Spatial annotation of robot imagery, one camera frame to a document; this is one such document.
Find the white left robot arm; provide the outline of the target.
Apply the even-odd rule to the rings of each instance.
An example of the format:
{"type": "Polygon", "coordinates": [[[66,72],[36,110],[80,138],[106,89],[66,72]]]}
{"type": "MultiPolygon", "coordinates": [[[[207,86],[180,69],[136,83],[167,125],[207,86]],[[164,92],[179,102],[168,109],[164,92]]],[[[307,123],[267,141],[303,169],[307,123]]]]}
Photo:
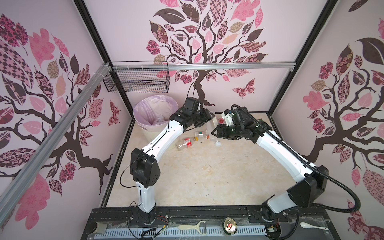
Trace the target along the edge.
{"type": "Polygon", "coordinates": [[[172,114],[165,128],[142,149],[131,153],[130,174],[139,188],[139,209],[150,213],[156,207],[154,185],[160,178],[159,161],[163,154],[189,127],[200,128],[214,118],[207,109],[181,108],[172,114]]]}

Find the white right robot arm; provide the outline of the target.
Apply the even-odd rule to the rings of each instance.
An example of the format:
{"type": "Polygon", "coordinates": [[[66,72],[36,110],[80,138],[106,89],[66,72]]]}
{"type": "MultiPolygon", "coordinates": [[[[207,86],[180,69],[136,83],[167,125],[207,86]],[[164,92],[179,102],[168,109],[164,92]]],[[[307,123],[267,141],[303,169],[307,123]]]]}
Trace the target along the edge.
{"type": "Polygon", "coordinates": [[[263,120],[257,120],[246,109],[226,110],[222,121],[213,129],[213,135],[226,140],[246,139],[267,151],[281,164],[295,181],[284,193],[264,202],[264,212],[270,215],[293,207],[307,208],[326,189],[327,168],[316,167],[299,156],[263,120]]]}

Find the clear square bottle white label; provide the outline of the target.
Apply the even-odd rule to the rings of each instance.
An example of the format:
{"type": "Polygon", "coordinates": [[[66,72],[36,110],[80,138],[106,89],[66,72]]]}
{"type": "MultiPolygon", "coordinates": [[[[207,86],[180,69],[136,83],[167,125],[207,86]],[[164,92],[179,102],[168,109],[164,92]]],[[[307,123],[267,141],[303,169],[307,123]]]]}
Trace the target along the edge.
{"type": "Polygon", "coordinates": [[[220,147],[222,144],[219,141],[219,139],[216,137],[217,130],[216,127],[218,125],[218,120],[216,117],[213,117],[208,123],[207,123],[207,134],[209,136],[210,141],[212,141],[216,147],[220,147]]]}

